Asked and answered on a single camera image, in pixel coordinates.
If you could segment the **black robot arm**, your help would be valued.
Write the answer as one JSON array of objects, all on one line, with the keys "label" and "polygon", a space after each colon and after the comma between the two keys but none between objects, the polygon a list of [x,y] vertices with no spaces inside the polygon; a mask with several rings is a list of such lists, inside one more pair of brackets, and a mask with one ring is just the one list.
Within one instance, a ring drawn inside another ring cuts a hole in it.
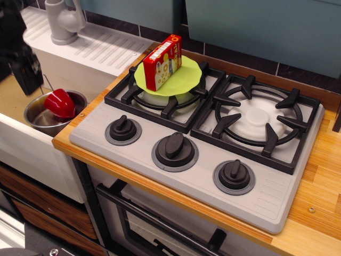
[{"label": "black robot arm", "polygon": [[44,83],[37,55],[23,40],[26,24],[15,1],[1,1],[1,63],[7,64],[25,95]]}]

